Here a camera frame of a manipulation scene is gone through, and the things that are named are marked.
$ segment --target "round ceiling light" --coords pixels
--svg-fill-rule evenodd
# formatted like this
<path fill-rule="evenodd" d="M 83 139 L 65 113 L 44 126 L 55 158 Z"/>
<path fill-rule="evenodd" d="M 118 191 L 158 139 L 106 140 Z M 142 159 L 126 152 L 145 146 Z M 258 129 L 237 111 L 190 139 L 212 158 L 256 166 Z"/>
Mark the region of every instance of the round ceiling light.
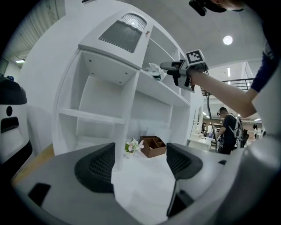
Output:
<path fill-rule="evenodd" d="M 233 39 L 231 36 L 225 36 L 223 38 L 223 43 L 225 43 L 226 45 L 230 45 L 232 43 Z"/>

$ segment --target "brown wooden box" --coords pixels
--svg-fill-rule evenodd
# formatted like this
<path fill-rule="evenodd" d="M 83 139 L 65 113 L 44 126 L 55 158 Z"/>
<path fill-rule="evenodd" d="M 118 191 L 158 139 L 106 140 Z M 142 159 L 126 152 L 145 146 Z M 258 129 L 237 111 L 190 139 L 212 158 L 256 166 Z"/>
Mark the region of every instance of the brown wooden box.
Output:
<path fill-rule="evenodd" d="M 140 142 L 144 141 L 144 148 L 141 149 L 147 158 L 163 155 L 166 152 L 165 143 L 157 136 L 141 136 Z"/>

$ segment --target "man in black shirt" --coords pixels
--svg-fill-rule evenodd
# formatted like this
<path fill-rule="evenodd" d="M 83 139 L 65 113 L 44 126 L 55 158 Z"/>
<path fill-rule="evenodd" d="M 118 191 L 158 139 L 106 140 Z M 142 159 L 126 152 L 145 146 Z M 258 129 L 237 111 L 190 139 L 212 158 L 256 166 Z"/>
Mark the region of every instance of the man in black shirt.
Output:
<path fill-rule="evenodd" d="M 231 129 L 232 130 L 235 129 L 236 118 L 233 115 L 228 114 L 227 109 L 224 107 L 220 108 L 220 117 L 224 118 L 223 127 L 220 129 L 220 131 L 217 134 L 217 137 L 223 134 L 223 138 L 224 138 L 223 148 L 220 153 L 229 155 L 236 143 L 236 137 L 231 131 Z"/>

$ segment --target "corrugated ceiling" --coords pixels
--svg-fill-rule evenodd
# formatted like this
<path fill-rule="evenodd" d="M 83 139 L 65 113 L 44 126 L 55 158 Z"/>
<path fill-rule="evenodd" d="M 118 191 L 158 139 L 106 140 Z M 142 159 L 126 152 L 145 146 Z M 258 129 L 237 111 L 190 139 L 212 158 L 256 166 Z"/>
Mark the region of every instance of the corrugated ceiling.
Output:
<path fill-rule="evenodd" d="M 65 16 L 64 0 L 42 0 L 24 18 L 7 45 L 4 57 L 25 59 L 38 39 Z"/>

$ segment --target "flower pot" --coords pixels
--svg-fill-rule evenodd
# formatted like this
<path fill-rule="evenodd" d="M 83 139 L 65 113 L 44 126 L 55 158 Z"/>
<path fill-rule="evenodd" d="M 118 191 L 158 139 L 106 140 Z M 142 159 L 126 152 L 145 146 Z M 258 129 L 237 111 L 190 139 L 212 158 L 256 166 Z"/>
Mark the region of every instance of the flower pot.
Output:
<path fill-rule="evenodd" d="M 126 157 L 127 159 L 130 159 L 130 158 L 133 157 L 133 153 L 125 152 L 125 157 Z"/>

